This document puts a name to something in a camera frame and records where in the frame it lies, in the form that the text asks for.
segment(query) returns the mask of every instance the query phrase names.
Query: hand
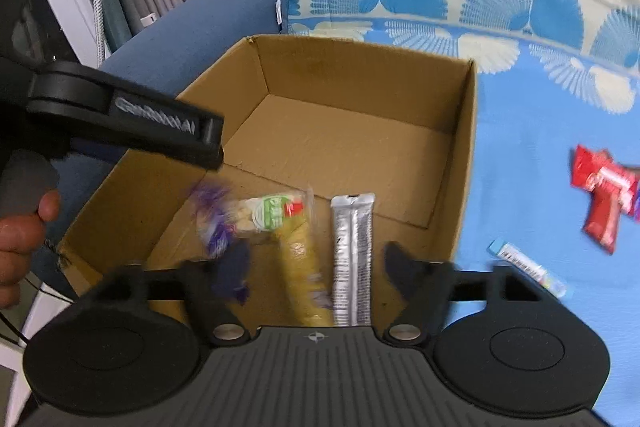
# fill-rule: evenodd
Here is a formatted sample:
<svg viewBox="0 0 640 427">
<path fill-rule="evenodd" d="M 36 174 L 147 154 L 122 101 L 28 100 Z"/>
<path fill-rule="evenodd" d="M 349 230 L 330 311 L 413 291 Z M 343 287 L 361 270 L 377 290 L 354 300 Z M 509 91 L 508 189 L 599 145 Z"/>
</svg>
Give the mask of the hand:
<svg viewBox="0 0 640 427">
<path fill-rule="evenodd" d="M 60 194 L 47 192 L 38 211 L 31 216 L 0 219 L 0 308 L 10 308 L 20 301 L 18 283 L 31 269 L 31 253 L 44 241 L 45 223 L 58 217 Z"/>
</svg>

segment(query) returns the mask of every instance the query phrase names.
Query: metal screw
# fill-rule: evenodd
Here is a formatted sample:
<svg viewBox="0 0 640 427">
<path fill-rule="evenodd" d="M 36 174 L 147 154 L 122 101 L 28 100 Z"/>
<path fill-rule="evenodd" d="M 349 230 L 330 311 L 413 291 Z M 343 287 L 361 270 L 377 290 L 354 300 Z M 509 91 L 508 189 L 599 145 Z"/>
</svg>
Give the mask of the metal screw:
<svg viewBox="0 0 640 427">
<path fill-rule="evenodd" d="M 220 324 L 214 328 L 213 334 L 221 341 L 234 341 L 244 335 L 244 328 L 238 324 Z"/>
<path fill-rule="evenodd" d="M 411 324 L 396 324 L 389 328 L 389 334 L 397 341 L 414 341 L 420 336 L 420 328 Z"/>
</svg>

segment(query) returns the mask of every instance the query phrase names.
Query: red candy package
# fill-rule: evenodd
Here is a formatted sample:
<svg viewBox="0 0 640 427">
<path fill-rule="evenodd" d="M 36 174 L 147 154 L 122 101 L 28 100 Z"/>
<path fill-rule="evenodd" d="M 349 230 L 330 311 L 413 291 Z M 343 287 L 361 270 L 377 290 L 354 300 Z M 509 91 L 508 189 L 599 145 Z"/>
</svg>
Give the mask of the red candy package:
<svg viewBox="0 0 640 427">
<path fill-rule="evenodd" d="M 593 193 L 584 231 L 613 253 L 620 213 L 632 215 L 635 210 L 638 199 L 635 174 L 615 163 L 608 152 L 593 152 L 578 145 L 571 184 Z"/>
</svg>

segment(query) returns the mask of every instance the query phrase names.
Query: circular black disc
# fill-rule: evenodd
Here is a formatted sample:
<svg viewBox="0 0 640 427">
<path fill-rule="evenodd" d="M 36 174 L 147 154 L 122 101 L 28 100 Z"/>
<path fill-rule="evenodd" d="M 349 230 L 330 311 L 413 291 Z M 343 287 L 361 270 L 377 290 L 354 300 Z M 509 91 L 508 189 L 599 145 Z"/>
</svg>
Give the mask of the circular black disc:
<svg viewBox="0 0 640 427">
<path fill-rule="evenodd" d="M 39 331 L 23 366 L 37 397 L 98 416 L 160 402 L 185 383 L 198 361 L 197 340 L 180 322 L 149 311 L 92 308 Z"/>
<path fill-rule="evenodd" d="M 433 358 L 485 409 L 548 417 L 593 405 L 609 373 L 600 338 L 559 303 L 511 302 L 444 329 Z"/>
</svg>

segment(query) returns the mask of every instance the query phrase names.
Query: patterned fabric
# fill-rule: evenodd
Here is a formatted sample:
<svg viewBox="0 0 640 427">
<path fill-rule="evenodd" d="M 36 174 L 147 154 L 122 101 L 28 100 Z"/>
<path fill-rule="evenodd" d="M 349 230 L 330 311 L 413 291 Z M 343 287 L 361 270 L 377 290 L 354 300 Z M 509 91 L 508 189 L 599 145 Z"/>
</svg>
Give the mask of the patterned fabric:
<svg viewBox="0 0 640 427">
<path fill-rule="evenodd" d="M 288 30 L 473 58 L 478 128 L 456 263 L 486 269 L 502 237 L 572 287 L 564 304 L 607 344 L 596 411 L 640 425 L 640 225 L 622 218 L 608 256 L 582 233 L 576 144 L 640 164 L 640 0 L 289 0 Z M 461 305 L 455 317 L 476 311 Z"/>
</svg>

